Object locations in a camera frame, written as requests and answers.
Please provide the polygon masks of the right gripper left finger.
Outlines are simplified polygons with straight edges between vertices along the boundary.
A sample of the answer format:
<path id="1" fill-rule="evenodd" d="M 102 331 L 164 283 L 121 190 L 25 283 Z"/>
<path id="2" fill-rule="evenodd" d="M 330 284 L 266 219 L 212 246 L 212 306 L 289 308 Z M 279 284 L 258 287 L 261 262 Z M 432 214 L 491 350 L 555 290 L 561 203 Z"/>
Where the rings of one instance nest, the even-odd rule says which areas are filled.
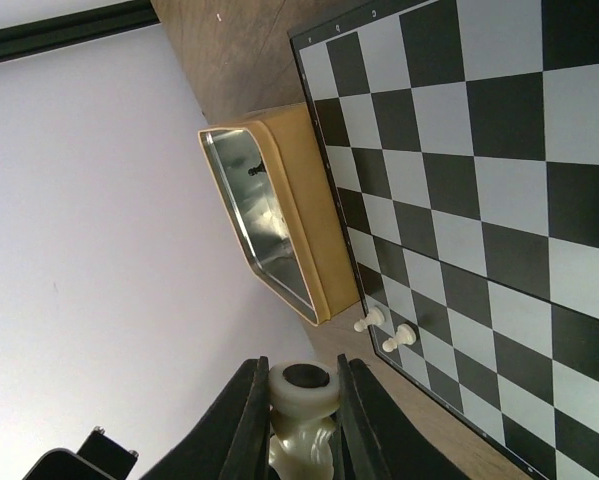
<path id="1" fill-rule="evenodd" d="M 244 361 L 193 430 L 143 477 L 268 478 L 268 374 L 267 357 Z"/>

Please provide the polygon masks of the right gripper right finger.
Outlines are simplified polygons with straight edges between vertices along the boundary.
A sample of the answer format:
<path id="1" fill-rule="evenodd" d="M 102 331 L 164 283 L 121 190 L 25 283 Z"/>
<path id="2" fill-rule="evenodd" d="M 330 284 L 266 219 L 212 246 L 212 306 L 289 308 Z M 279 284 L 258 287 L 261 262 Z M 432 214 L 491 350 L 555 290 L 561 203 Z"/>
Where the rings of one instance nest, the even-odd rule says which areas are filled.
<path id="1" fill-rule="evenodd" d="M 340 354 L 337 373 L 336 479 L 467 477 L 417 430 L 362 360 Z"/>

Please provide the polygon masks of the white knight piece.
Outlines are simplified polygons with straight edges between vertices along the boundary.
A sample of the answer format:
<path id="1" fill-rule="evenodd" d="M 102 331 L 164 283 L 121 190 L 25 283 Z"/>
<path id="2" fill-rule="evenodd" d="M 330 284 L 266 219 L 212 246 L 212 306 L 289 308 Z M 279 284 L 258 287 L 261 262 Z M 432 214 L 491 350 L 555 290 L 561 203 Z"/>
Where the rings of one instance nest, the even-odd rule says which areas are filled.
<path id="1" fill-rule="evenodd" d="M 329 445 L 340 406 L 340 380 L 315 361 L 284 362 L 268 375 L 270 392 L 269 465 L 281 479 L 331 479 Z"/>

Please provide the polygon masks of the white pawn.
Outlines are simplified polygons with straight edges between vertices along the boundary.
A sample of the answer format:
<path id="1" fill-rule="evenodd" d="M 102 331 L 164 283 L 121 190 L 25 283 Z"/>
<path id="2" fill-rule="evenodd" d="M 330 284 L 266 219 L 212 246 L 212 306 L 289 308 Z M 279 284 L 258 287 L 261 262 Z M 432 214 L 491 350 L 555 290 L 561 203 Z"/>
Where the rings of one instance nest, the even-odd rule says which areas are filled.
<path id="1" fill-rule="evenodd" d="M 363 332 L 370 327 L 380 327 L 385 323 L 385 316 L 382 310 L 376 306 L 370 307 L 368 313 L 361 319 L 357 320 L 353 328 L 356 332 Z"/>
<path id="2" fill-rule="evenodd" d="M 396 351 L 399 346 L 414 345 L 418 340 L 416 331 L 408 324 L 404 323 L 397 327 L 393 337 L 388 338 L 382 343 L 382 350 L 386 353 Z"/>

